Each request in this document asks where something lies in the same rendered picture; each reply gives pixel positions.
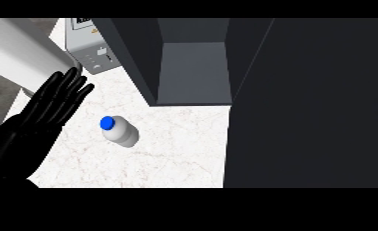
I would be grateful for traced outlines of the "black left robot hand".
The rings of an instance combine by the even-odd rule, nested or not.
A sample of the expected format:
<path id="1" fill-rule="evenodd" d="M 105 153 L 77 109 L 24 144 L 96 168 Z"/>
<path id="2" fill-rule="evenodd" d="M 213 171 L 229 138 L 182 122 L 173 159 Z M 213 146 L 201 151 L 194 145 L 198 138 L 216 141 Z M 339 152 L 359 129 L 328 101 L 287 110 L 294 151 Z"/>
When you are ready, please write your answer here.
<path id="1" fill-rule="evenodd" d="M 62 128 L 95 89 L 73 67 L 57 71 L 20 114 L 0 125 L 0 190 L 36 188 L 28 180 L 51 152 Z"/>

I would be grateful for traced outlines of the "dark grey open cabinet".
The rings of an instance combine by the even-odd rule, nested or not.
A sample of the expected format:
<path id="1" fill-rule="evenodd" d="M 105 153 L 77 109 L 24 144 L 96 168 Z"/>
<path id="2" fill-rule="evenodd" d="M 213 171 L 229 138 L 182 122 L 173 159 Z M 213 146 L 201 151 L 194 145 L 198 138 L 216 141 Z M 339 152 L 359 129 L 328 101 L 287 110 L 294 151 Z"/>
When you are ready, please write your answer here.
<path id="1" fill-rule="evenodd" d="M 234 103 L 271 18 L 96 18 L 93 23 L 151 106 Z"/>

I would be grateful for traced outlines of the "dark grey cabinet door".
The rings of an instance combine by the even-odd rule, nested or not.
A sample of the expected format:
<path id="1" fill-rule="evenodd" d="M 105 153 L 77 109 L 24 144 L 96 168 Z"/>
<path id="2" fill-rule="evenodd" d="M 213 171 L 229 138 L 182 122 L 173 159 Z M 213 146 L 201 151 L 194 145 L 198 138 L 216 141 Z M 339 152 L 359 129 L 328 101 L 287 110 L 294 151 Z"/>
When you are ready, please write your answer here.
<path id="1" fill-rule="evenodd" d="M 278 19 L 229 115 L 228 187 L 378 187 L 378 19 Z"/>

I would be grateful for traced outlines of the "white bottle with blue cap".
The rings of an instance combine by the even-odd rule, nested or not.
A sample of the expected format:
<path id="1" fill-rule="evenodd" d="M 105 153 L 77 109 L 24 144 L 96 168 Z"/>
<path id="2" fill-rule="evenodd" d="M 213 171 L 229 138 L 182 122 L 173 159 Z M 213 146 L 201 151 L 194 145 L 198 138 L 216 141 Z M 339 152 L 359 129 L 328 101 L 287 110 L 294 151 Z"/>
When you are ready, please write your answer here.
<path id="1" fill-rule="evenodd" d="M 139 141 L 139 131 L 122 116 L 105 116 L 101 120 L 104 137 L 126 148 L 132 148 Z"/>

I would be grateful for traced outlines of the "pale grey appliance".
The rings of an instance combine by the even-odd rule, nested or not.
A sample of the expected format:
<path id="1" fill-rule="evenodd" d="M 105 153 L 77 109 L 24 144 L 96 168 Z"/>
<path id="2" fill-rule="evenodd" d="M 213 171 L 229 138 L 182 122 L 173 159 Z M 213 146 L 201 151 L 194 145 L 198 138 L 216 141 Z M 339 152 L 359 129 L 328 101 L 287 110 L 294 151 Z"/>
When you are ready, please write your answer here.
<path id="1" fill-rule="evenodd" d="M 120 61 L 91 18 L 65 19 L 65 48 L 92 75 L 120 66 Z"/>

